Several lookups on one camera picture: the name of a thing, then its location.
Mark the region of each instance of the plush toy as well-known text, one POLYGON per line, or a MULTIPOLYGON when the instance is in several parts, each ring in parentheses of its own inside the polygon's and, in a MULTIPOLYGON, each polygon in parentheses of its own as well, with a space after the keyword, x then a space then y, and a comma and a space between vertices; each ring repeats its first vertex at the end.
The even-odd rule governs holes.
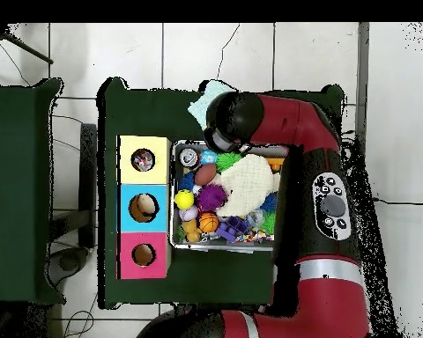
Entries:
POLYGON ((260 229, 265 231, 266 234, 272 235, 274 234, 274 224, 276 222, 276 213, 274 212, 267 212, 263 215, 264 222, 260 225, 260 229))
POLYGON ((260 206, 260 209, 266 212, 273 212, 276 211, 276 205, 278 203, 278 194, 277 193, 270 193, 264 199, 264 203, 260 206))
POLYGON ((212 212, 205 212, 199 218, 199 228, 204 233, 215 232, 218 229, 218 217, 212 212))
POLYGON ((179 210, 179 216, 183 222, 188 222, 189 220, 196 219, 197 207, 193 205, 189 209, 181 209, 179 210))
POLYGON ((230 168, 241 159, 241 154, 238 153, 222 153, 216 159, 216 168, 219 173, 222 173, 227 168, 230 168))
POLYGON ((222 186, 208 184, 197 195, 197 206, 201 211, 214 211, 227 200, 227 194, 222 186))
POLYGON ((182 228, 187 234, 187 240, 189 242, 198 242, 201 239, 202 231, 197 228, 196 219, 182 223, 182 228))
POLYGON ((194 187, 194 173, 190 171, 179 180, 178 188, 192 190, 194 187))
POLYGON ((174 202, 179 209, 189 209, 194 203, 193 192, 186 189, 179 190, 174 197, 174 202))

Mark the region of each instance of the stuffed animal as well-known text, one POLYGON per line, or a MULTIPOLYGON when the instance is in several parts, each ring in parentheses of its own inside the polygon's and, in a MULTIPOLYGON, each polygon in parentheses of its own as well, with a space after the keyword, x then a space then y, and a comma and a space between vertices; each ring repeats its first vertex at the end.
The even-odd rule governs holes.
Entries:
POLYGON ((196 219, 189 220, 188 222, 183 222, 182 228, 187 234, 187 240, 189 242, 198 242, 201 239, 202 231, 197 228, 196 219))

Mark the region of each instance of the orange toy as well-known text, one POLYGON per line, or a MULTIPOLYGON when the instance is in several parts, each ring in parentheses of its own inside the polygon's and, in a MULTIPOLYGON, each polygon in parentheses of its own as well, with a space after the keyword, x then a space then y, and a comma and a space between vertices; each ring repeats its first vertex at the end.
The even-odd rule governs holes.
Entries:
POLYGON ((199 218, 199 228, 204 233, 215 232, 218 229, 218 217, 212 212, 205 212, 199 218))
POLYGON ((267 158, 268 164, 271 167, 272 171, 279 171, 280 167, 284 163, 284 158, 267 158))

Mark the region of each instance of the yellow ball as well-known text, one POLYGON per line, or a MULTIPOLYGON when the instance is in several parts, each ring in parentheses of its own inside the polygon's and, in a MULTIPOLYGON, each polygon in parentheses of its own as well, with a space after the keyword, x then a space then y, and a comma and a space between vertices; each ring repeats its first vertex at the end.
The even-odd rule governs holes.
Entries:
POLYGON ((174 197, 174 202, 179 209, 189 209, 193 206, 194 195, 188 189, 179 190, 174 197))

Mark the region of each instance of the dark green cloth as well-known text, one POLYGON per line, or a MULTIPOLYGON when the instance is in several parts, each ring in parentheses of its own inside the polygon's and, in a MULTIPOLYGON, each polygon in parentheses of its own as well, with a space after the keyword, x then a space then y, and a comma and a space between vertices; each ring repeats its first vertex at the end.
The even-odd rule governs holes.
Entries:
MULTIPOLYGON (((173 249, 166 279, 117 280, 116 272, 116 136, 162 136, 171 142, 203 140, 202 130, 188 112, 202 93, 174 90, 129 90, 120 78, 100 88, 99 137, 105 137, 105 306, 124 303, 267 303, 271 300, 271 253, 208 253, 173 249)), ((341 126, 343 92, 328 86, 323 92, 277 91, 273 96, 304 99, 320 105, 334 125, 341 126)))
POLYGON ((0 86, 0 301, 62 303, 44 268, 49 220, 49 126, 61 80, 0 86))

